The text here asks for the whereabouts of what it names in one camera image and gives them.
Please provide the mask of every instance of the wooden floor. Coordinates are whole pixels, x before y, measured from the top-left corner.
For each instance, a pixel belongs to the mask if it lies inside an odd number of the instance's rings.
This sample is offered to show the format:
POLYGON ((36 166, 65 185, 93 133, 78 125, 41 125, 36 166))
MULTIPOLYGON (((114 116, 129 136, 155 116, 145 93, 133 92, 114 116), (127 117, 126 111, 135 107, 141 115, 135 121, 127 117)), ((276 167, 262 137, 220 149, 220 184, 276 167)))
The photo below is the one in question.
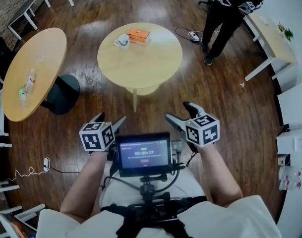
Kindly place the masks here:
MULTIPOLYGON (((267 70, 244 88, 240 85, 264 61, 244 26, 211 66, 203 63, 199 45, 178 37, 183 51, 179 71, 151 95, 139 97, 134 113, 132 94, 106 79, 97 65, 103 39, 114 29, 133 22, 155 23, 172 32, 178 26, 202 30, 206 8, 198 6, 196 0, 73 0, 74 7, 67 0, 49 1, 52 8, 41 5, 33 20, 39 30, 58 27, 65 32, 68 49, 61 74, 78 79, 81 95, 64 116, 40 107, 22 122, 9 122, 13 148, 0 153, 4 177, 14 177, 15 169, 28 173, 30 166, 40 172, 45 157, 50 157, 52 167, 61 171, 81 171, 88 154, 82 149, 78 131, 100 112, 105 112, 110 121, 127 116, 123 134, 170 131, 172 138, 178 139, 164 113, 187 118, 182 102, 191 101, 220 119, 221 137, 216 146, 244 196, 261 195, 274 219, 278 218, 283 194, 278 190, 275 137, 281 128, 274 87, 267 70)), ((30 28, 26 32, 24 41, 37 33, 30 28)), ((192 162, 191 169, 204 187, 199 159, 192 162)), ((58 210, 76 178, 77 174, 55 171, 18 178, 16 183, 21 188, 9 192, 8 198, 13 206, 30 208, 45 203, 58 210)))

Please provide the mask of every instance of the white shirt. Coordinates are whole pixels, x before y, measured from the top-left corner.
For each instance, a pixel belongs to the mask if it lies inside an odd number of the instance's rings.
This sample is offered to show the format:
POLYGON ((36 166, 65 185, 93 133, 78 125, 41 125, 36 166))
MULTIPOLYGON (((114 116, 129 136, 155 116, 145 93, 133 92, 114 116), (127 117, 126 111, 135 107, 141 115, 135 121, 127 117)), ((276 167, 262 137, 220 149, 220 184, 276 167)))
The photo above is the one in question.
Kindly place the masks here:
MULTIPOLYGON (((156 189, 165 187, 171 182, 154 183, 156 189)), ((126 178, 127 182, 141 186, 139 178, 126 178)), ((171 198, 181 199, 204 195, 200 185, 188 169, 181 170, 180 176, 171 188, 171 198)), ((99 205, 109 206, 112 203, 127 206, 142 203, 138 191, 111 180, 103 191, 99 205)), ((275 225, 268 209, 260 196, 250 196, 232 203, 227 208, 210 202, 201 202, 180 213, 178 218, 185 224, 185 231, 190 237, 236 237, 236 238, 280 238, 281 234, 275 225)), ((103 211, 83 224, 60 212, 45 209, 40 213, 36 238, 116 238, 117 230, 122 226, 124 217, 103 211)), ((163 229, 143 228, 137 238, 171 238, 163 229)))

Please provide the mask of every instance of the small display screen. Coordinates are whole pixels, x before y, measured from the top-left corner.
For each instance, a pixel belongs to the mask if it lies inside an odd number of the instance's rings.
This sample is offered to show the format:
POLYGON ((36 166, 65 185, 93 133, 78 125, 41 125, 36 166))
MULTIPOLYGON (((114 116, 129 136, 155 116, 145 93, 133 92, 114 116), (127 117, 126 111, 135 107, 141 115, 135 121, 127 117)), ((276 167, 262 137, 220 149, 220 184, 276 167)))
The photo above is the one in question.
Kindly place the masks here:
POLYGON ((169 164, 166 140, 120 143, 122 168, 134 169, 169 164))

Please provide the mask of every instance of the black table base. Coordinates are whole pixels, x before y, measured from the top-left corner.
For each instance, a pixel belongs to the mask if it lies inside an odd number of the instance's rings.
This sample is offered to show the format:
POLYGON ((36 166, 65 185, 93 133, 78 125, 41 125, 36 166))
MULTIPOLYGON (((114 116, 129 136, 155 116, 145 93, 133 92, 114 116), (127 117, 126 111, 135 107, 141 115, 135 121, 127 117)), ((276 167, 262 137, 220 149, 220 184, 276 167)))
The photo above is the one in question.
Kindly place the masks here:
POLYGON ((79 93, 79 82, 74 76, 57 77, 55 84, 47 95, 47 101, 43 101, 41 106, 56 115, 66 114, 76 105, 79 93))

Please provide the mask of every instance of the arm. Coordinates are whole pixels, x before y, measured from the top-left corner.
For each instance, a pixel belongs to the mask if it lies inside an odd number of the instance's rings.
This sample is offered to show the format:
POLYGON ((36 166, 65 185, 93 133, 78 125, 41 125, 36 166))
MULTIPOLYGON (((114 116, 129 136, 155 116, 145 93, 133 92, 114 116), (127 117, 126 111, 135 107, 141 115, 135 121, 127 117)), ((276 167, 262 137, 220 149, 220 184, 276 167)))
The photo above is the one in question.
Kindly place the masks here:
POLYGON ((226 206, 242 198, 242 191, 214 145, 199 148, 211 197, 215 204, 226 206))
POLYGON ((107 161, 107 153, 94 152, 80 172, 64 198, 60 212, 76 221, 86 221, 93 210, 103 171, 107 161))

